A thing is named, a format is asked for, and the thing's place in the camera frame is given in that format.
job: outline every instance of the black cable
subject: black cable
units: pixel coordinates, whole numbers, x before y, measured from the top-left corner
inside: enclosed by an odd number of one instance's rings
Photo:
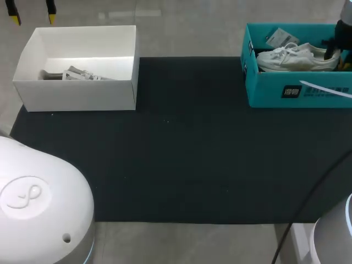
[[[280,242],[277,246],[274,258],[271,262],[271,264],[275,264],[279,253],[281,251],[281,248],[285,242],[285,239],[288,235],[288,232],[290,231],[290,228],[292,226],[292,224],[294,223],[294,221],[296,220],[297,216],[301,213],[301,211],[303,210],[303,208],[306,206],[307,202],[309,201],[310,197],[315,193],[315,191],[318,189],[318,187],[323,183],[323,181],[330,175],[330,172],[333,171],[334,169],[336,169],[346,158],[348,158],[352,153],[352,150],[347,151],[344,155],[342,155],[338,160],[336,160],[326,171],[325,173],[320,177],[320,179],[314,184],[314,186],[312,187],[312,189],[308,192],[307,196],[304,198],[301,206],[297,209],[297,211],[295,212],[295,214],[292,217],[292,220],[290,221],[290,223],[287,225],[284,234],[282,235]]]

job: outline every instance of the teal shoe box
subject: teal shoe box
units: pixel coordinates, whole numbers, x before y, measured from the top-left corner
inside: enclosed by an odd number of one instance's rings
[[[321,41],[334,36],[335,25],[247,24],[241,64],[249,105],[270,108],[352,108],[352,98],[315,89],[300,82],[307,81],[352,95],[352,72],[259,72],[255,50],[272,50],[266,42],[278,28],[297,37],[299,45],[309,42],[315,47],[326,48]]]

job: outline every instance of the white sneaker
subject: white sneaker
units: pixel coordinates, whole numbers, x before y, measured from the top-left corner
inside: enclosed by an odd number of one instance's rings
[[[327,60],[324,60],[325,51],[309,43],[300,46],[288,43],[285,47],[259,53],[257,63],[265,72],[331,72],[339,62],[340,50]]]

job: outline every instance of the white box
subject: white box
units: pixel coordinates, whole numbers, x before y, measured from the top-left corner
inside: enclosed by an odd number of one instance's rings
[[[70,66],[113,80],[40,80]],[[135,110],[136,26],[42,27],[22,51],[13,83],[27,111]]]

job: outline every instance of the screw hole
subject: screw hole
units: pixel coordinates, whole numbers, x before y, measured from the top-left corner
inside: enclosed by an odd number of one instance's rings
[[[71,242],[71,236],[70,234],[63,234],[62,240],[64,240],[65,243],[70,243]]]

